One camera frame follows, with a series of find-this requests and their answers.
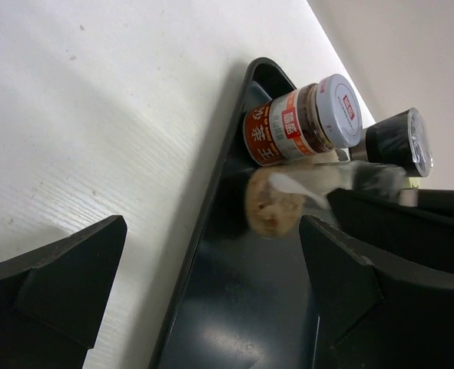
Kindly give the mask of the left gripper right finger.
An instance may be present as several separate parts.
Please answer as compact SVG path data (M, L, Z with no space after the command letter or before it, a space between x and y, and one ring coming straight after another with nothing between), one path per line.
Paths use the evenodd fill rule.
M299 225L325 348L340 368L454 368L454 274Z

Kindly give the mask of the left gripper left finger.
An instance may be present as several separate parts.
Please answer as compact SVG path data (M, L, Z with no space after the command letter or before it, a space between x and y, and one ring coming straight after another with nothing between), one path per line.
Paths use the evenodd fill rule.
M113 215L0 262L0 368L81 368L97 340L127 234Z

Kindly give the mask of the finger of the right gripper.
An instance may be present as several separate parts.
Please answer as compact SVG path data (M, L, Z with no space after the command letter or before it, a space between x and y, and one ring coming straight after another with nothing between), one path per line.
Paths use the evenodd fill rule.
M342 231L416 264L454 274L454 219L358 191L327 195Z
M454 219L454 190L403 189L399 193L399 204Z

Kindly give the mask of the clear-lid pepper grinder bottle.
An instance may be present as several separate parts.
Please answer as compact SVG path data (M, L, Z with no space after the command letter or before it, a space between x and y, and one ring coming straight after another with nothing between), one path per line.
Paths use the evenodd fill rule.
M416 108L365 128L348 155L351 161L400 166L409 178L426 178L433 167L426 122Z

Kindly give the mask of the black-cap spice bottle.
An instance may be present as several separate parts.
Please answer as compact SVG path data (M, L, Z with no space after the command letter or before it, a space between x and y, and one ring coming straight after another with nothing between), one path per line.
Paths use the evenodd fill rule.
M365 161L262 167L247 183L245 213L255 232L276 238L297 227L304 215L335 225L327 196L338 188L397 202L406 182L403 168Z

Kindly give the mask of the red-label white-lid jar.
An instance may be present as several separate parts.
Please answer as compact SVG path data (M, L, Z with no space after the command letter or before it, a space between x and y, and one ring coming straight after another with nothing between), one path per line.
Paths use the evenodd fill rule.
M243 121L244 143L261 166L352 148L362 133L356 92L340 74L253 108Z

